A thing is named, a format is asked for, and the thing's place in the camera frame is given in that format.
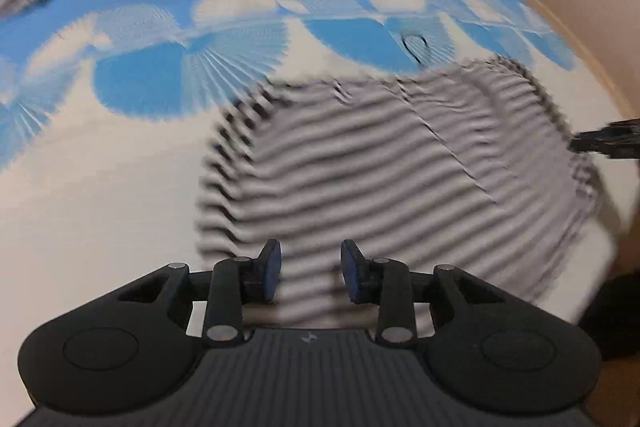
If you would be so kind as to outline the black white striped child garment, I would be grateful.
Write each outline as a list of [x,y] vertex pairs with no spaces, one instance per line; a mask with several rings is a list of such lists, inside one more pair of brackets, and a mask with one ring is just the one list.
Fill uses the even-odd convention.
[[430,271],[455,265],[574,321],[615,259],[620,214],[570,149],[573,74],[475,53],[419,72],[262,78],[224,106],[195,221],[203,267],[282,247],[256,322],[370,325],[346,297],[340,246]]

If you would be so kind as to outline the blue white patterned bed sheet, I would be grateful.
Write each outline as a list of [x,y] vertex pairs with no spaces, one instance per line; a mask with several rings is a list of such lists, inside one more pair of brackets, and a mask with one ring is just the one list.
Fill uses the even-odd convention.
[[[475,53],[573,74],[574,132],[620,116],[529,0],[48,0],[1,25],[1,421],[41,324],[161,267],[204,271],[195,221],[220,110],[262,78],[419,72]],[[593,158],[631,224],[639,175]]]

